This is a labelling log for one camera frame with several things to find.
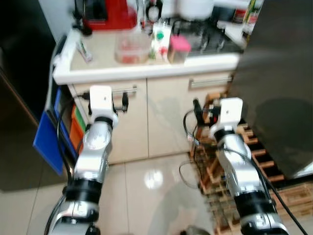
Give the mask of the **red labelled bottle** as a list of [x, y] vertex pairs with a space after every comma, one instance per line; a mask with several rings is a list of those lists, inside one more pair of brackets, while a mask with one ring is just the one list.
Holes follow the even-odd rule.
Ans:
[[246, 8], [235, 9], [235, 12], [233, 13], [233, 16], [232, 16], [232, 23], [243, 24], [246, 12], [247, 12]]

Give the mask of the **grey compact fridge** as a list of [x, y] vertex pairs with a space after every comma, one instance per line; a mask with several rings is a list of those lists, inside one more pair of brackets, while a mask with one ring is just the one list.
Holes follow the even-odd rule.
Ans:
[[286, 178], [313, 174], [313, 0], [264, 0], [229, 94]]

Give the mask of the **red kitchen appliance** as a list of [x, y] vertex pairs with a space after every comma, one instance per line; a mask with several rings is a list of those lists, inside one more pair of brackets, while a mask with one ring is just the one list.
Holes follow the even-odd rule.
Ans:
[[136, 5], [129, 0], [83, 0], [84, 23], [94, 31], [130, 30], [137, 25]]

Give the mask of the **wooden slatted bottle rack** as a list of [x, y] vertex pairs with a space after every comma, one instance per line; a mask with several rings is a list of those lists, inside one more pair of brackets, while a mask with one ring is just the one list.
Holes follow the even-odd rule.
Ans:
[[189, 137], [216, 235], [293, 235], [286, 218], [299, 225], [300, 217], [313, 212], [313, 184], [279, 189], [284, 174], [272, 173], [275, 161], [242, 120], [235, 131], [214, 135], [210, 127], [197, 124]]

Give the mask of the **black gas hob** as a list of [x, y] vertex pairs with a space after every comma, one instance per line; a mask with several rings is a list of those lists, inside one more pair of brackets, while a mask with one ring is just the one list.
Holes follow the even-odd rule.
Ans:
[[188, 22], [180, 20], [174, 30], [191, 45], [190, 56], [203, 56], [222, 53], [242, 53], [244, 47], [226, 35], [215, 20]]

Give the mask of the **pink lidded plastic jar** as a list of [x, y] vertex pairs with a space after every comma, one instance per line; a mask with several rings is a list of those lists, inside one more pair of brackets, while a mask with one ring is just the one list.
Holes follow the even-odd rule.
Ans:
[[184, 36], [170, 36], [167, 60], [170, 64], [182, 64], [191, 51], [191, 45]]

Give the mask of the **white green drink carton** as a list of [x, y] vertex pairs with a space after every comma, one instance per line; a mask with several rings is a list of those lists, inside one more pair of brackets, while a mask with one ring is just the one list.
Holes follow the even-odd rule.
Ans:
[[150, 58], [152, 60], [166, 60], [171, 36], [171, 27], [164, 22], [153, 24], [151, 34]]

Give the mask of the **beige kitchen cabinet unit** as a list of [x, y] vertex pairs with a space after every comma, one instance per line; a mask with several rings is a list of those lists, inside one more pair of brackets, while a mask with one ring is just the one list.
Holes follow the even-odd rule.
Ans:
[[[81, 33], [70, 31], [56, 60], [54, 80], [68, 85], [72, 94], [85, 92], [92, 85], [138, 88], [136, 94], [129, 96], [128, 111], [119, 115], [112, 133], [111, 164], [188, 152], [191, 143], [183, 129], [184, 114], [193, 108], [195, 98], [204, 101], [208, 95], [225, 93], [228, 87], [189, 88], [189, 80], [232, 76], [240, 55], [190, 56], [182, 64], [156, 60], [123, 65], [114, 58], [116, 36], [95, 33], [83, 38]], [[91, 51], [91, 63], [77, 52], [78, 40]]]

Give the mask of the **white pot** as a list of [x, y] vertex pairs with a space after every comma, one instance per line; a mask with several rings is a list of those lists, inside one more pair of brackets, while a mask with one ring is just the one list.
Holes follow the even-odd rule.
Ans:
[[188, 21], [206, 20], [212, 16], [215, 0], [177, 0], [179, 17]]

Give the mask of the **small white tube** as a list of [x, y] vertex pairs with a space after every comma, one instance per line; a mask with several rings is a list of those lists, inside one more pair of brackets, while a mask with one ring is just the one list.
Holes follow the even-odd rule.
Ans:
[[86, 63], [91, 63], [93, 60], [93, 55], [89, 49], [87, 49], [87, 46], [85, 43], [83, 43], [82, 40], [78, 40], [76, 42], [76, 50], [79, 54], [81, 54], [83, 60]]

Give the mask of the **clear plastic food container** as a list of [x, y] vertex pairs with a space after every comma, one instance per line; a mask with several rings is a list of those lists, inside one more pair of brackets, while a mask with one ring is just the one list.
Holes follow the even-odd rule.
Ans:
[[151, 38], [144, 33], [120, 33], [116, 36], [114, 58], [121, 64], [141, 64], [148, 61]]

